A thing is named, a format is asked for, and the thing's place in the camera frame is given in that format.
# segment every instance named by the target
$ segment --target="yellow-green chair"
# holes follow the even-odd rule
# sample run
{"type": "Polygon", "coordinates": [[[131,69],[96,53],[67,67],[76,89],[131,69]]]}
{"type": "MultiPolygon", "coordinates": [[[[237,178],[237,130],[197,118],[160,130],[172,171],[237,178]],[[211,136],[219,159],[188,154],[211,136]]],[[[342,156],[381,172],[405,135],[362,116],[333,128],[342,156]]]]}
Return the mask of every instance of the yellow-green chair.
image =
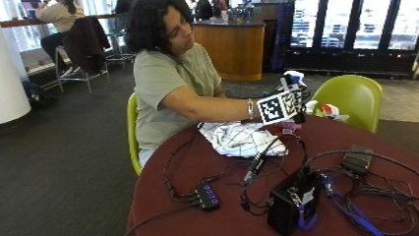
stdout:
{"type": "Polygon", "coordinates": [[[332,78],[316,92],[317,107],[329,103],[340,108],[341,115],[349,115],[348,123],[373,133],[378,131],[382,88],[368,77],[345,75],[332,78]]]}
{"type": "Polygon", "coordinates": [[[127,107],[128,120],[128,145],[131,162],[137,175],[141,173],[141,166],[139,164],[139,142],[136,141],[136,95],[131,95],[127,107]]]}

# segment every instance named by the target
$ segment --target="maroon table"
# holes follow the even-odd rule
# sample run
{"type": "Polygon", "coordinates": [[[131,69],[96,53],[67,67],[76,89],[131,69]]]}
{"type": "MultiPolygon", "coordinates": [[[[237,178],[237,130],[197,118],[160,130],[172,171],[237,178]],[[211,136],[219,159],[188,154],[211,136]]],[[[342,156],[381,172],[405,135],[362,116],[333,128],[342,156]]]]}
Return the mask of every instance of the maroon table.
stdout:
{"type": "MultiPolygon", "coordinates": [[[[165,142],[149,159],[135,186],[128,228],[132,228],[148,217],[187,204],[176,202],[169,196],[165,186],[164,166],[172,152],[192,139],[197,131],[197,127],[191,127],[180,132],[165,142]]],[[[314,157],[320,153],[333,149],[349,149],[350,145],[358,145],[372,148],[376,153],[398,160],[411,168],[419,170],[418,156],[376,134],[341,122],[328,120],[326,118],[308,117],[308,122],[302,124],[300,135],[306,144],[309,157],[314,157]]],[[[321,157],[313,161],[312,167],[337,167],[342,156],[344,154],[336,154],[321,157]]],[[[237,159],[243,158],[220,155],[212,149],[211,143],[204,136],[197,134],[193,141],[181,149],[171,161],[169,178],[177,193],[191,193],[204,177],[219,174],[237,159]]],[[[293,173],[301,167],[301,162],[302,150],[293,143],[290,154],[285,160],[285,170],[293,173]]],[[[273,164],[266,164],[265,167],[268,171],[276,168],[273,164]]],[[[147,222],[131,235],[280,235],[268,224],[268,214],[255,216],[243,209],[239,203],[241,188],[227,184],[243,183],[247,170],[248,166],[235,166],[211,183],[221,204],[219,210],[205,212],[197,206],[183,209],[147,222]]],[[[409,182],[414,194],[419,193],[418,176],[393,163],[374,158],[372,171],[389,178],[409,182]]],[[[268,178],[259,178],[248,187],[251,199],[255,202],[261,199],[266,200],[269,191],[285,178],[286,174],[284,172],[278,172],[268,178]]],[[[340,184],[344,187],[350,185],[345,181],[340,184]]],[[[360,207],[366,207],[368,209],[364,208],[364,210],[370,211],[374,215],[384,213],[389,215],[390,212],[384,211],[394,210],[390,207],[392,201],[385,198],[361,199],[360,204],[360,207]]],[[[394,225],[388,226],[384,224],[381,224],[380,230],[384,230],[385,227],[394,230],[394,225]]],[[[317,224],[309,232],[298,229],[293,235],[353,236],[365,235],[365,233],[352,224],[344,213],[332,204],[332,200],[326,197],[322,190],[317,224]]]]}

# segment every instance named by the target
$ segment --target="gray t-shirt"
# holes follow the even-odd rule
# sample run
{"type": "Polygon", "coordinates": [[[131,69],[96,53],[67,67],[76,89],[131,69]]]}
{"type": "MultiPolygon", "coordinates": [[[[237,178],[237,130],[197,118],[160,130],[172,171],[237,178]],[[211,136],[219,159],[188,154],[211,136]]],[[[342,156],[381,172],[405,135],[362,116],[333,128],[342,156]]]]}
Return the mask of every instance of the gray t-shirt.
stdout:
{"type": "Polygon", "coordinates": [[[221,77],[207,50],[197,43],[180,58],[143,50],[135,59],[133,76],[137,96],[136,138],[140,148],[155,149],[195,124],[195,121],[161,104],[164,97],[183,86],[191,87],[200,96],[213,96],[221,77]]]}

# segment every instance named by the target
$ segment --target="backpack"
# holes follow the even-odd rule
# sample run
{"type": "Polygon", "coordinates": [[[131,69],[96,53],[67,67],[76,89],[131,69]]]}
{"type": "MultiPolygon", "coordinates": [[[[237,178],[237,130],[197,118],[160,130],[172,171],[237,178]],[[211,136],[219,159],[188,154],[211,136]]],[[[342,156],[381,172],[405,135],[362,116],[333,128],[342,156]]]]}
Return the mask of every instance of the backpack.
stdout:
{"type": "Polygon", "coordinates": [[[23,86],[32,108],[44,108],[56,103],[56,98],[50,95],[36,84],[23,81],[23,86]]]}

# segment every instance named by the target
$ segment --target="black box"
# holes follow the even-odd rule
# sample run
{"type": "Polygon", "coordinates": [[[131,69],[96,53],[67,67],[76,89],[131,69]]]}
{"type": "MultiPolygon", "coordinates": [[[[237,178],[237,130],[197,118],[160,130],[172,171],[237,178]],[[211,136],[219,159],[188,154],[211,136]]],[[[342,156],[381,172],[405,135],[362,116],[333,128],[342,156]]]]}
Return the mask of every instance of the black box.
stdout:
{"type": "Polygon", "coordinates": [[[272,190],[274,203],[269,209],[268,223],[284,236],[292,235],[298,227],[300,212],[290,191],[306,202],[304,219],[309,221],[317,214],[321,185],[322,177],[316,172],[305,175],[296,172],[272,190]]]}
{"type": "MultiPolygon", "coordinates": [[[[353,145],[352,150],[361,150],[372,153],[373,150],[366,147],[353,145]]],[[[341,166],[352,171],[354,174],[366,175],[370,169],[372,156],[364,153],[348,152],[344,156],[341,166]]]]}

